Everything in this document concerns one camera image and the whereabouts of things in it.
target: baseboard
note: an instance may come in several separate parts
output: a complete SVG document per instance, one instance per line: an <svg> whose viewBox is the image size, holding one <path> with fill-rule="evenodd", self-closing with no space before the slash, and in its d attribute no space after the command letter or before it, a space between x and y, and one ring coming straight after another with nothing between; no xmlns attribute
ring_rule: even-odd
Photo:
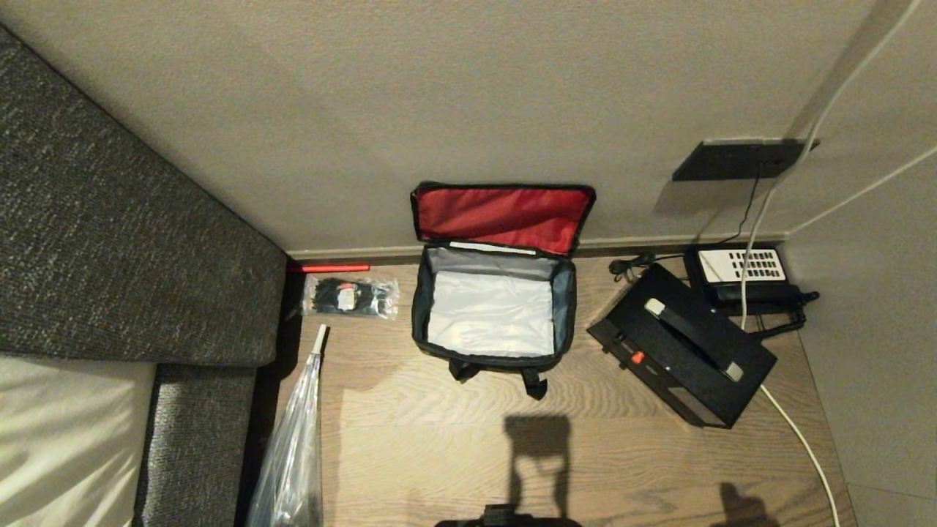
<svg viewBox="0 0 937 527"><path fill-rule="evenodd" d="M760 242L778 244L787 239L788 233L762 233ZM621 238L587 238L579 243L575 256L612 256L616 254L635 253L645 249L655 249L660 252L679 252L686 248L706 243L718 242L730 234L713 234L705 236L649 236L649 237L621 237ZM746 236L737 238L739 243L748 241ZM328 248L288 250L287 254L297 262L366 262L370 264L415 264L419 261L423 246L397 247L368 247L368 248Z"/></svg>

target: gray sofa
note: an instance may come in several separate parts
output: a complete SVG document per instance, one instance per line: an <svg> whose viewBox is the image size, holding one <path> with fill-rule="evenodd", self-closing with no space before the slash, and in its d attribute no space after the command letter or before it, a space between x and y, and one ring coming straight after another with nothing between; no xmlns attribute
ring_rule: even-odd
<svg viewBox="0 0 937 527"><path fill-rule="evenodd" d="M0 354L157 363L135 524L232 525L286 256L0 27Z"/></svg>

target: beige wall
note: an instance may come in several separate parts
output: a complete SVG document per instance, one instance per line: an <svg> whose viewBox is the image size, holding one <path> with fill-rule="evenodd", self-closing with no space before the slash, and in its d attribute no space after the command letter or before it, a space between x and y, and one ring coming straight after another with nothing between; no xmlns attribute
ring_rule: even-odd
<svg viewBox="0 0 937 527"><path fill-rule="evenodd" d="M748 182L672 171L703 139L803 134L906 3L0 0L0 21L314 256L415 246L407 197L424 179L591 184L593 244L732 233ZM765 234L932 145L934 27L925 2L847 90Z"/></svg>
<svg viewBox="0 0 937 527"><path fill-rule="evenodd" d="M861 527L937 519L935 232L937 154L783 246L822 295L801 335Z"/></svg>

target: red bag lid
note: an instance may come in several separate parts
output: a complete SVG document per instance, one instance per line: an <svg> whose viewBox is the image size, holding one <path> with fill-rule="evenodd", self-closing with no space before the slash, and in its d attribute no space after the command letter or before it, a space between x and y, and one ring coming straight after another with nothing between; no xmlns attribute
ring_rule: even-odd
<svg viewBox="0 0 937 527"><path fill-rule="evenodd" d="M444 185L410 194L420 240L472 240L569 254L595 189L585 185Z"/></svg>

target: wooden floor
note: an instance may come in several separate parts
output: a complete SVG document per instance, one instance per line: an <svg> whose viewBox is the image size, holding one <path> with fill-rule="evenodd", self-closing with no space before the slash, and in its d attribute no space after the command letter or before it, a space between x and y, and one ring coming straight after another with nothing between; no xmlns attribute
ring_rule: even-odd
<svg viewBox="0 0 937 527"><path fill-rule="evenodd" d="M478 518L512 495L521 512L556 518L565 509L584 526L832 525L810 459L764 395L733 429L697 429L602 352L586 327L625 284L612 281L610 260L575 260L573 347L546 372L539 402L519 375L482 372L460 384L445 361L417 349L416 265L367 274L399 280L395 321L306 317L301 366L278 404L318 325L330 325L320 385L326 525L433 526ZM679 260L665 263L683 276ZM800 339L766 346L779 358L766 385L823 464L842 525L855 525Z"/></svg>

